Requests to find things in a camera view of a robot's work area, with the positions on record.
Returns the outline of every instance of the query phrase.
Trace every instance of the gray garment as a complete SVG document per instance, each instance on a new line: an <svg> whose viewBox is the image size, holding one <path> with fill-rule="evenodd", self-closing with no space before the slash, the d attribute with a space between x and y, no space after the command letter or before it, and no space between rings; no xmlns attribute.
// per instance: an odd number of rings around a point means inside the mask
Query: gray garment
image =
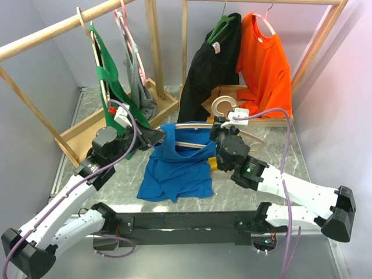
<svg viewBox="0 0 372 279"><path fill-rule="evenodd" d="M156 100L152 94L148 91L146 87L142 85L141 77L138 72L138 63L136 53L138 48L136 44L132 44L133 55L130 53L127 42L124 38L123 31L124 26L120 22L121 28L121 39L123 41L125 49L124 64L127 68L128 81L130 85L130 97L135 105L140 109L142 114L147 120L155 117L158 113L158 108L156 107Z"/></svg>

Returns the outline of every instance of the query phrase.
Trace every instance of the orange t-shirt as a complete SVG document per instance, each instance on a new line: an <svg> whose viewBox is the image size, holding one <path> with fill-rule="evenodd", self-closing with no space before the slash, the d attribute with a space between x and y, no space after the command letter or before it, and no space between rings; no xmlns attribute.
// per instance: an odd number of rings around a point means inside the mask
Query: orange t-shirt
<svg viewBox="0 0 372 279"><path fill-rule="evenodd" d="M248 14L242 22L242 41L236 68L248 90L238 90L241 108L250 115L272 108L282 108L292 116L291 68L277 34L265 37L259 30L256 16ZM284 117L271 112L265 117Z"/></svg>

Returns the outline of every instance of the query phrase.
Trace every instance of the wooden clothes rack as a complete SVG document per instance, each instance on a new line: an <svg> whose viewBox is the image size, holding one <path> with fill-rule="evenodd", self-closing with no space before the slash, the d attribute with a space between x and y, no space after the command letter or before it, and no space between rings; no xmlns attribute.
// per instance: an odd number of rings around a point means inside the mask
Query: wooden clothes rack
<svg viewBox="0 0 372 279"><path fill-rule="evenodd" d="M134 0L124 0L125 4ZM158 30L158 12L156 10L156 0L144 0L146 6L146 17L151 41L151 51L153 59L153 68L155 81L147 79L147 87L154 95L159 113L150 120L152 127L159 124L163 119L168 117L172 112L178 109L178 101L170 94L164 91L163 71L160 57L160 43ZM96 19L102 15L114 11L121 7L120 0L109 0L81 13L84 23ZM81 27L79 15L74 15L68 19L62 20L38 32L30 34L24 38L11 42L10 44L0 47L0 62L20 54L36 45L55 38L76 27ZM94 113L74 127L59 134L47 118L36 108L36 106L27 97L26 93L14 82L2 67L0 67L0 76L15 92L15 94L31 109L31 111L40 119L44 126L53 134L56 142L61 147L71 162L78 166L86 157L87 151L96 132L105 126L105 117L103 109Z"/></svg>
<svg viewBox="0 0 372 279"><path fill-rule="evenodd" d="M225 0L182 0L182 85L186 82L187 76L187 2L188 1L213 1L225 2ZM227 2L241 2L241 3L273 3L273 0L227 0ZM327 36L334 27L341 12L345 8L348 0L275 0L275 4L314 4L314 5L331 5L326 18L324 19L319 31L315 35L309 50L303 58L295 76L292 79L292 95L298 89L310 65L313 63L316 55L319 53L321 46L326 40ZM204 103L204 107L210 112L210 104L218 97L219 91L221 95L232 96L236 99L237 90L246 89L245 85L222 85L218 86L212 91L212 97ZM266 119L252 119L249 121L250 125L266 126L266 127L286 127L287 121L285 118L266 118Z"/></svg>

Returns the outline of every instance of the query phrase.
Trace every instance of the black metal bar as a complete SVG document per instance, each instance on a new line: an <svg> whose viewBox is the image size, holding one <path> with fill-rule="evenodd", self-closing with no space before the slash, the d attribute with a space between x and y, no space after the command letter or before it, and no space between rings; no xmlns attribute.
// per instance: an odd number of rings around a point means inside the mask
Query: black metal bar
<svg viewBox="0 0 372 279"><path fill-rule="evenodd" d="M257 227L257 212L117 213L120 235L137 245L235 243L251 245L251 233L271 232ZM285 232L286 227L277 231Z"/></svg>

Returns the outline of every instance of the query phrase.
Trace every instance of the cable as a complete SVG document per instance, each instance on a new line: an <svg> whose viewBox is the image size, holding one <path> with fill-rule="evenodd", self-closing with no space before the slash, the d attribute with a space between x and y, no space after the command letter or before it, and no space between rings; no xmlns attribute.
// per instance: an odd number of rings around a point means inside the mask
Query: cable
<svg viewBox="0 0 372 279"><path fill-rule="evenodd" d="M295 257L295 253L296 253L296 251L297 251L298 243L300 242L300 237L301 237L301 227L298 227L298 234L297 234L296 244L295 244L295 247L294 247L294 249L293 249L292 255L291 255L291 257L290 257L290 259L289 259L289 261L288 261L288 264L287 264L287 266L286 266L285 273L287 273L287 271L288 271L290 265L291 265L292 262L293 262L293 258Z"/></svg>
<svg viewBox="0 0 372 279"><path fill-rule="evenodd" d="M95 251L95 253L103 256L103 257L110 257L112 259L119 259L121 257L126 257L126 256L129 256L130 254L132 254L134 252L134 249L135 249L135 243L130 240L130 239L127 239L127 238L123 238L123 237L115 237L114 235L109 235L109 234L93 234L93 235L96 235L98 237L104 237L104 238L110 238L110 239L115 239L115 240L122 240L122 241L125 241L125 242L128 242L130 245L132 245L132 250L129 251L128 253L126 254L123 254L123 255L119 255L119 256L113 256L113 255L107 255L107 254L104 254L102 253L101 251Z"/></svg>
<svg viewBox="0 0 372 279"><path fill-rule="evenodd" d="M107 166L95 171L94 173L91 173L90 175L84 177L81 181L79 181L75 186L73 186L70 190L68 190L66 192L66 195L61 197L45 213L45 215L40 218L40 220L38 220L38 222L35 224L33 230L30 230L27 233L25 233L25 235L13 246L13 248L10 250L8 256L6 257L5 264L4 264L4 267L3 267L3 270L2 270L2 278L3 279L8 279L8 276L6 275L6 270L8 269L8 265L9 265L9 262L10 262L11 258L13 257L15 251L18 249L18 247L21 245L21 243L23 243L23 241L25 239L27 239L32 233L34 233L36 231L36 229L40 226L40 224L63 202L64 199L66 199L67 196L69 196L77 187L79 187L84 182L88 181L89 179L99 175L100 173L104 172L105 170L107 170L107 169L111 168L112 166L114 166L115 164L119 163L121 160L123 160L132 151L133 146L135 144L135 140L137 138L137 125L135 123L135 119L134 119L133 115L131 114L131 112L123 104L121 104L117 100L111 99L111 100L109 100L108 103L109 104L110 103L115 103L115 104L121 106L128 113L129 118L131 119L131 122L132 122L132 125L133 125L133 130L134 130L134 135L133 135L133 139L132 139L132 142L131 142L128 150L125 152L125 154L123 156L118 158L118 160L115 160L114 162L112 162L112 163L108 164Z"/></svg>
<svg viewBox="0 0 372 279"><path fill-rule="evenodd" d="M249 117L244 117L244 118L233 117L233 119L234 120L250 120L250 119L254 119L254 118L263 116L263 115L265 115L267 113L270 113L270 112L283 112L283 114L285 115L285 118L287 120L287 139L285 141L283 158L282 158L281 163L280 163L280 174L282 175L284 173L284 165L285 165L285 160L287 158L287 153L288 153L289 136L291 135L291 119L290 119L288 113L284 109L274 108L274 109L265 110L264 112L260 112L260 113L257 113L256 115L252 115L252 116L249 116ZM291 237L290 237L290 234L292 232L292 208L291 208L291 200L289 198L289 193L288 193L288 190L287 190L287 186L285 185L284 178L282 179L282 184L283 184L283 190L284 190L285 199L287 200L287 206L288 206L288 231L287 231L287 233L286 233L286 235L284 237L283 242L280 243L279 246L276 247L274 250L271 250L270 251L270 252L277 251L283 245L283 243L286 242L285 252L284 252L284 258L283 258L283 264L282 264L282 269L281 269L281 279L283 279L285 277L285 274L286 274L286 272L287 272L287 270L289 268L289 266L288 266L288 254L289 254L289 248L291 246Z"/></svg>

